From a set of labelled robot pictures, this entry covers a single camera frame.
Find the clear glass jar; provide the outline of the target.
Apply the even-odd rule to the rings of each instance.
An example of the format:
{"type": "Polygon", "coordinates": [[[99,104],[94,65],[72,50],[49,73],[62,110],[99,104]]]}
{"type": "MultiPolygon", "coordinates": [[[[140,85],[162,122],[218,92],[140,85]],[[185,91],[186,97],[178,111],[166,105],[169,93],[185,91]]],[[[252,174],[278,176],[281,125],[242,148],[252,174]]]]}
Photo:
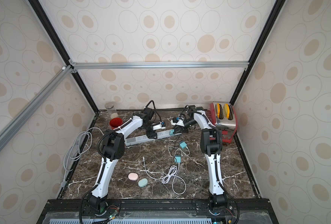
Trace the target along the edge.
{"type": "Polygon", "coordinates": [[[107,102],[105,104],[105,109],[108,112],[111,119],[118,118],[118,113],[117,113],[117,110],[115,108],[114,102],[107,102]]]}

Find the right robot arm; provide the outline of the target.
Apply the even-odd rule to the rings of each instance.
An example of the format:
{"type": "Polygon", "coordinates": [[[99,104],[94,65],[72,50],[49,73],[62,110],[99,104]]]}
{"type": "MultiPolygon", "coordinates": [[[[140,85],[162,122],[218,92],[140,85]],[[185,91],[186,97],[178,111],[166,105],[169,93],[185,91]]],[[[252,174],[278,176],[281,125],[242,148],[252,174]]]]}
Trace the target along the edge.
{"type": "Polygon", "coordinates": [[[229,209],[228,199],[233,197],[223,186],[221,177],[222,131],[208,118],[203,107],[186,105],[182,112],[171,120],[173,133],[187,133],[190,127],[198,125],[201,129],[200,148],[207,161],[209,174],[209,208],[229,209]]]}

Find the horizontal aluminium rail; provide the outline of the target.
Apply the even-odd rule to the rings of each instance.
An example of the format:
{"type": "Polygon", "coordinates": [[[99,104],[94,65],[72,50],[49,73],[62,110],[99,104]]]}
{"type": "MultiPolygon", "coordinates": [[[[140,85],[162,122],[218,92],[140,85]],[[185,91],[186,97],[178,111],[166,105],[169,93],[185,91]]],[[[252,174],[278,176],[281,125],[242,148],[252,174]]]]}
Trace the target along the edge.
{"type": "Polygon", "coordinates": [[[215,62],[119,62],[119,63],[79,63],[71,60],[71,66],[82,69],[195,69],[195,68],[246,68],[248,61],[215,62]]]}

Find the pink earbud case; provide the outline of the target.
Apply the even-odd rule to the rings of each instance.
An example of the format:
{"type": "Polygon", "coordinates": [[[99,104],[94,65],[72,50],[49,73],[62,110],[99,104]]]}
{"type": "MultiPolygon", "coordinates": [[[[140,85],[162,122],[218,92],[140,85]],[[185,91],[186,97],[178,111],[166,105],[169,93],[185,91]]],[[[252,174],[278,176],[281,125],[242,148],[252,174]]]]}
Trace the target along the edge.
{"type": "Polygon", "coordinates": [[[129,175],[128,175],[128,179],[131,181],[137,181],[138,178],[139,178],[139,176],[137,173],[129,173],[129,175]]]}

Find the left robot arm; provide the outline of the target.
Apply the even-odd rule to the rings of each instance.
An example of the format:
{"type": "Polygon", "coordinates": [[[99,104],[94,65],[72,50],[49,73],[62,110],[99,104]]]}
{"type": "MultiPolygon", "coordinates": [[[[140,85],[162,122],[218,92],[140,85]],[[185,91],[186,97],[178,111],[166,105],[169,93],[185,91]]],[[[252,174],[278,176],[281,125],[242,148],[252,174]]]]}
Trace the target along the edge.
{"type": "Polygon", "coordinates": [[[97,145],[97,152],[102,157],[100,171],[93,188],[82,197],[80,207],[83,208],[85,203],[96,213],[103,214],[107,207],[106,199],[112,173],[118,160],[124,155],[126,138],[135,130],[143,129],[148,139],[157,139],[156,131],[164,128],[165,123],[151,100],[142,111],[133,113],[122,125],[107,130],[97,145]]]}

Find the red silver toaster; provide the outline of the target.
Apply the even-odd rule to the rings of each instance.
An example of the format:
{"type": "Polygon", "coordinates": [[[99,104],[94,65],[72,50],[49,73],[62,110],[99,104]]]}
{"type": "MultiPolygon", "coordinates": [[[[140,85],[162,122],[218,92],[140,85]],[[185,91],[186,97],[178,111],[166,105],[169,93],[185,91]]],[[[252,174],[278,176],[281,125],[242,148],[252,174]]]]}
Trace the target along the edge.
{"type": "Polygon", "coordinates": [[[206,112],[210,121],[221,131],[222,141],[231,143],[237,131],[237,117],[234,107],[228,103],[212,102],[206,112]]]}

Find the green earbud case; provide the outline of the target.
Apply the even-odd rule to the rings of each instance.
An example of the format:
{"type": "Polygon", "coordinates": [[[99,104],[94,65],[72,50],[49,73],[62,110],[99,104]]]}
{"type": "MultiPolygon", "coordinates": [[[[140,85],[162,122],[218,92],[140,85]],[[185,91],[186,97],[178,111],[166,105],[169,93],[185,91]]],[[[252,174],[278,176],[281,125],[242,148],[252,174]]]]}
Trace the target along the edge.
{"type": "Polygon", "coordinates": [[[140,188],[143,188],[143,187],[145,187],[147,185],[148,185],[148,179],[147,178],[143,178],[143,179],[141,179],[141,180],[138,181],[138,186],[140,188]]]}

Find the diagonal aluminium rail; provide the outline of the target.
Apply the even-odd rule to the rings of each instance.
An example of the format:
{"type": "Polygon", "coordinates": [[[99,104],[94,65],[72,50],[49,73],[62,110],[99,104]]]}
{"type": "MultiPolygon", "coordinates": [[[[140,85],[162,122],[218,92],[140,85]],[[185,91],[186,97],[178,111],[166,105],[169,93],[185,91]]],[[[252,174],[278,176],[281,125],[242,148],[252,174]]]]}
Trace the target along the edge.
{"type": "Polygon", "coordinates": [[[16,115],[14,119],[0,132],[0,152],[8,142],[16,135],[23,125],[30,119],[35,111],[50,96],[63,79],[69,75],[72,66],[64,67],[41,91],[16,115]]]}

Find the red metal cup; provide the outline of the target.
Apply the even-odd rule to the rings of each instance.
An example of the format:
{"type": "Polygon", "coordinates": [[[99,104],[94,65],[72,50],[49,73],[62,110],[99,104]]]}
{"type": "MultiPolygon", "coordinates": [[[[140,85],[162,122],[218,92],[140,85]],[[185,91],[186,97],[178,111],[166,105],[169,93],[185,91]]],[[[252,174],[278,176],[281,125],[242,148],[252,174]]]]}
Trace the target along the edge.
{"type": "Polygon", "coordinates": [[[110,120],[109,125],[112,129],[116,129],[123,124],[123,120],[119,117],[110,120]]]}

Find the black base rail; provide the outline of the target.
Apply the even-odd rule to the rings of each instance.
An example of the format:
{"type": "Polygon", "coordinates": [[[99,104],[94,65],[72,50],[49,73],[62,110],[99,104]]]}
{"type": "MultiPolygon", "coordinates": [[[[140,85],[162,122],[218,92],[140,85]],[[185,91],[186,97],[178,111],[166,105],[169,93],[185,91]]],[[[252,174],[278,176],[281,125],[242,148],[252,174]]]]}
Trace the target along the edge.
{"type": "Polygon", "coordinates": [[[230,200],[210,208],[205,199],[108,200],[102,212],[80,200],[49,200],[39,224],[277,224],[268,199],[230,200]]]}

